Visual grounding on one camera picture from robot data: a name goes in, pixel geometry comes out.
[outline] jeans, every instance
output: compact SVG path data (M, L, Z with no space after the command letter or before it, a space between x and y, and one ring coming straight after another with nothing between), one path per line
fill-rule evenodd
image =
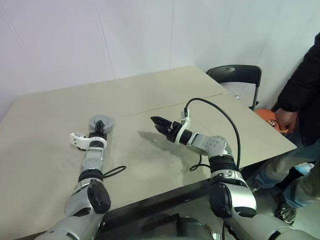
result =
M269 159L258 171L255 180L262 188L270 189L282 182L292 167L316 161L310 173L292 181L283 192L283 197L289 206L302 208L314 200L320 200L320 139L310 146L303 146L299 129L294 133L288 133L286 137L297 146L297 149Z

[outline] floor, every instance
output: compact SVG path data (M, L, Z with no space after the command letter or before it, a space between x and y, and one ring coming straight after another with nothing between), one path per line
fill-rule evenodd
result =
M277 192L277 190L262 190L256 195L257 211L259 213L273 214L273 211L277 207L274 198ZM207 197L202 197L178 205L161 214L142 219L139 222L115 228L113 231L104 234L103 237L99 237L98 240L138 240L151 237L174 237L177 234L175 222L165 224L143 233L141 233L140 229L150 222L155 222L158 219L163 219L166 216L171 216L176 213L179 213L181 217L193 217L204 225L208 224L214 233L221 234L222 232L222 220L211 212ZM320 201L316 201L307 207L298 209L293 227L303 230L316 238L320 238L319 223ZM225 239L234 240L233 236L228 232L226 232Z

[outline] chair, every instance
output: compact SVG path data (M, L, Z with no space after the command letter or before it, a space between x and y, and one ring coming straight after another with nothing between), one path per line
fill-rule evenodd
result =
M288 130L280 130L278 123L276 122L275 113L269 109L257 109L256 105L259 103L257 101L258 91L261 80L261 68L254 65L225 65L218 66L209 69L206 74L208 74L212 79L218 83L248 83L255 84L255 91L253 97L252 106L249 108L258 114L262 119L264 119L270 126L274 127L278 132L285 134Z

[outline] white wall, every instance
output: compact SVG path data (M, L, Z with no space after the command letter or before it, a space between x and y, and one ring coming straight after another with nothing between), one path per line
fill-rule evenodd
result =
M0 119L18 95L191 64L260 66L270 107L318 32L319 0L0 0Z

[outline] table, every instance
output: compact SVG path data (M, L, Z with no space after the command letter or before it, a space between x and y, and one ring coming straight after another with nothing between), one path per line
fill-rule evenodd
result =
M151 116L180 120L185 102L206 98L234 120L244 167L295 146L195 66L19 97L0 124L0 238L41 232L64 217L84 153L69 145L71 132L88 133L96 114L115 118L105 171L127 169L104 180L112 209L196 183L205 168L189 172L198 156L157 133ZM202 102L190 105L192 131L224 136L237 157L227 120Z

